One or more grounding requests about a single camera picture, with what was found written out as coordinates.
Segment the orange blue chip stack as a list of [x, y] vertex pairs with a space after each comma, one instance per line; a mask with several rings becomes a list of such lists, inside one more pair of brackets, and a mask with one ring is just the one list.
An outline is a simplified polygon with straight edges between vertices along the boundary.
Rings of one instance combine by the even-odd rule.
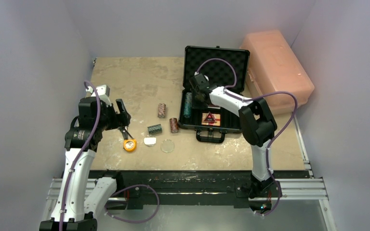
[[159, 103], [158, 104], [158, 118], [165, 118], [166, 117], [166, 104], [165, 103]]

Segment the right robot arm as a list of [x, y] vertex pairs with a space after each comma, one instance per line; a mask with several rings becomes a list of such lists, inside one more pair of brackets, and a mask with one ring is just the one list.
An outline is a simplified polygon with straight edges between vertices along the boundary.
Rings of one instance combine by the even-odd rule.
[[191, 77], [196, 98], [203, 103], [219, 106], [239, 118], [244, 139], [251, 145], [253, 167], [249, 198], [265, 197], [274, 182], [270, 164], [270, 142], [277, 124], [265, 99], [243, 97], [225, 87], [210, 84], [203, 74]]

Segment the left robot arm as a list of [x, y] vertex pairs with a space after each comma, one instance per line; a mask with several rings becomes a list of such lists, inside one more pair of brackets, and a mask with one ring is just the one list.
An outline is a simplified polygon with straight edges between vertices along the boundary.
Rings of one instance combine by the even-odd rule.
[[90, 94], [80, 99], [79, 114], [73, 118], [65, 134], [65, 169], [59, 196], [48, 220], [40, 223], [41, 231], [95, 231], [98, 215], [103, 211], [107, 197], [118, 197], [124, 192], [119, 173], [105, 173], [86, 193], [89, 173], [98, 144], [105, 130], [126, 128], [131, 116], [122, 99], [117, 99], [118, 111], [110, 100], [110, 88], [94, 88], [85, 83]]

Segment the yellow blue chip stack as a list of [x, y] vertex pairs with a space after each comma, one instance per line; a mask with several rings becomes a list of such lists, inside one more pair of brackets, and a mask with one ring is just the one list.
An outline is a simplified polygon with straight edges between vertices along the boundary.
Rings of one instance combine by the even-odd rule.
[[156, 124], [147, 127], [147, 131], [149, 135], [161, 134], [162, 133], [162, 125]]

